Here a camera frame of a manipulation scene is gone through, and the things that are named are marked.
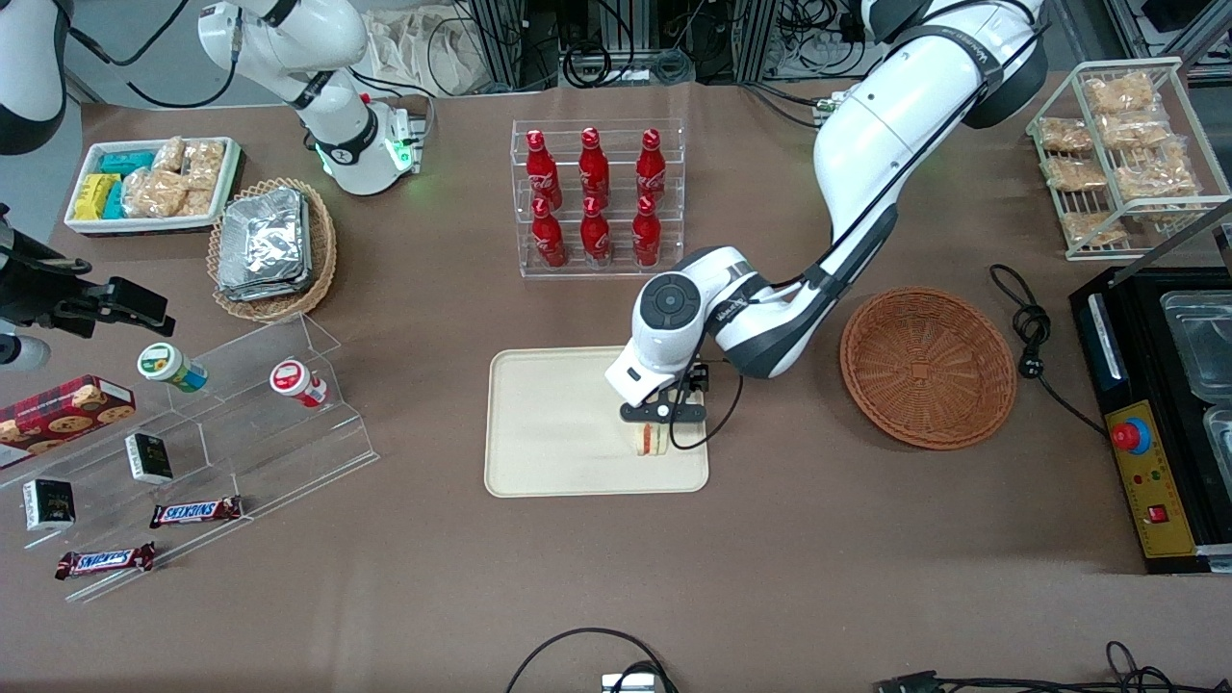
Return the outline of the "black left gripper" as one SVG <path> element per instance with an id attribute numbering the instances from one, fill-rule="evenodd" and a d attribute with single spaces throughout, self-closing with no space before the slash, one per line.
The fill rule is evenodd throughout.
<path id="1" fill-rule="evenodd" d="M 663 448 L 673 446 L 673 423 L 703 423 L 707 412 L 703 395 L 708 391 L 708 365 L 696 361 L 686 376 L 642 400 L 639 404 L 620 404 L 625 423 L 663 424 Z"/>

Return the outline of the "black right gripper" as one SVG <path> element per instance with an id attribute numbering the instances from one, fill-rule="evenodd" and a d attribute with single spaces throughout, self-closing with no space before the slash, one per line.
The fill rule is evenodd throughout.
<path id="1" fill-rule="evenodd" d="M 154 333 L 168 333 L 168 298 L 140 284 L 110 277 L 96 289 L 92 319 L 58 312 L 65 302 L 80 298 L 89 282 L 85 273 L 92 264 L 69 259 L 49 245 L 18 232 L 1 206 L 1 317 L 18 327 L 42 327 L 67 333 L 91 333 L 95 321 L 128 324 Z"/>

